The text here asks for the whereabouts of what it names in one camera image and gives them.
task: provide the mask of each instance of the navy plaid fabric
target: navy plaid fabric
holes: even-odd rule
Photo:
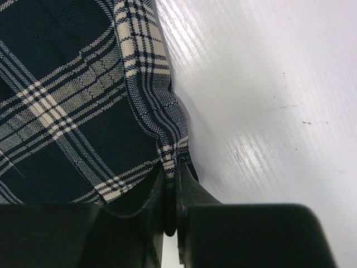
[[[178,157],[151,0],[0,1],[0,203],[107,204],[159,161],[170,192]]]

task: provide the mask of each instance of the white stripe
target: white stripe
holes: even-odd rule
[[[15,2],[17,2],[18,0],[8,0],[6,1],[4,4],[2,4],[0,6],[0,12],[5,10],[5,8],[8,8],[9,6],[11,6],[12,4],[14,4]]]

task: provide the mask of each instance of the white glossy surface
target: white glossy surface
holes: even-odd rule
[[[357,1],[156,5],[203,186],[226,203],[309,206],[337,264],[355,267]]]

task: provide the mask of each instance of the white floor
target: white floor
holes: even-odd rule
[[[203,186],[309,206],[337,264],[356,267],[357,1],[156,5]],[[175,256],[165,240],[163,267]]]

